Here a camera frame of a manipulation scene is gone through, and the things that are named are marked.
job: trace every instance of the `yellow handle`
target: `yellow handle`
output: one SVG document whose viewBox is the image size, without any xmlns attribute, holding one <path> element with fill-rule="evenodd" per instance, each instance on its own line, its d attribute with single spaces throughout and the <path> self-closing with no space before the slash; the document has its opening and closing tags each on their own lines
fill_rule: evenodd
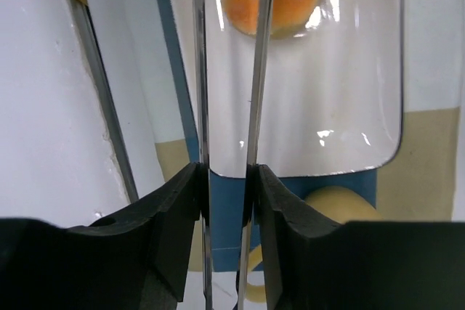
<svg viewBox="0 0 465 310">
<path fill-rule="evenodd" d="M 379 212 L 361 196 L 343 187 L 325 187 L 310 194 L 305 203 L 324 216 L 344 224 L 348 221 L 382 220 Z M 263 260 L 262 246 L 259 245 L 248 255 L 247 272 L 254 270 Z M 254 303 L 265 303 L 264 285 L 251 285 L 247 282 L 246 299 Z"/>
</svg>

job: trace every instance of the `metal strip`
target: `metal strip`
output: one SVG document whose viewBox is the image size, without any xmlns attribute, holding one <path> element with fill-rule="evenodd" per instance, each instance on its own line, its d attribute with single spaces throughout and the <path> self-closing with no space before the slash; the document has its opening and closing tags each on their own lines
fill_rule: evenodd
<svg viewBox="0 0 465 310">
<path fill-rule="evenodd" d="M 238 274 L 238 310 L 244 309 L 247 286 L 247 264 L 250 253 L 251 220 L 254 209 L 254 186 L 252 174 L 256 167 L 258 153 L 260 120 L 262 117 L 262 102 L 264 78 L 267 69 L 268 41 L 272 20 L 273 0 L 259 0 L 259 18 L 256 26 L 254 75 L 250 119 L 248 125 L 246 191 L 244 195 L 242 235 L 240 242 L 240 264 Z"/>
<path fill-rule="evenodd" d="M 211 291 L 212 260 L 211 260 L 211 231 L 210 231 L 210 153 L 209 153 L 209 94 L 206 61 L 206 23 L 205 0 L 193 0 L 193 21 L 195 41 L 195 77 L 197 82 L 198 104 L 198 147 L 200 166 L 200 205 L 202 214 L 202 253 L 203 253 L 203 294 L 205 295 L 205 309 L 213 309 Z"/>
</svg>

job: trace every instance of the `metal rod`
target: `metal rod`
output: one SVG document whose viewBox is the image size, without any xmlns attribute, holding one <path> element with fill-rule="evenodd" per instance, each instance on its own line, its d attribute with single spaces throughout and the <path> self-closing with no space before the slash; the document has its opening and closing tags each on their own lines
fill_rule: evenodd
<svg viewBox="0 0 465 310">
<path fill-rule="evenodd" d="M 264 78 L 267 69 L 268 41 L 272 20 L 273 0 L 259 0 L 259 17 L 256 26 L 254 75 L 252 80 L 251 108 L 248 125 L 246 191 L 244 194 L 240 262 L 238 275 L 238 310 L 244 309 L 247 286 L 247 265 L 250 253 L 251 220 L 254 210 L 254 186 L 252 174 L 256 167 Z"/>
<path fill-rule="evenodd" d="M 209 94 L 206 60 L 205 0 L 193 0 L 193 21 L 195 41 L 195 77 L 197 81 L 198 147 L 201 180 L 200 207 L 202 215 L 203 294 L 205 309 L 213 309 L 211 290 L 211 230 L 210 230 L 210 153 L 209 153 Z"/>
</svg>

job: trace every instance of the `white plate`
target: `white plate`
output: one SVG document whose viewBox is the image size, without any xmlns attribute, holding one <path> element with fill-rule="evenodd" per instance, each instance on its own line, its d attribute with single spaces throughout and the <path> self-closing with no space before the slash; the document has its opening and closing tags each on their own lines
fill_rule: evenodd
<svg viewBox="0 0 465 310">
<path fill-rule="evenodd" d="M 192 0 L 171 0 L 193 103 Z M 258 162 L 278 176 L 385 164 L 400 143 L 401 0 L 322 0 L 306 36 L 271 40 Z M 254 40 L 206 0 L 211 169 L 243 178 Z"/>
</svg>

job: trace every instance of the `black plastic part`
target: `black plastic part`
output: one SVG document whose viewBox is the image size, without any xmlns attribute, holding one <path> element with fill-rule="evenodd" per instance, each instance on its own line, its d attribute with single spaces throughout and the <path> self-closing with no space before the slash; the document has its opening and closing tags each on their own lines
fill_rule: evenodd
<svg viewBox="0 0 465 310">
<path fill-rule="evenodd" d="M 339 225 L 256 176 L 268 309 L 465 309 L 465 224 Z"/>
<path fill-rule="evenodd" d="M 0 219 L 0 309 L 175 309 L 184 296 L 198 164 L 90 227 Z"/>
</svg>

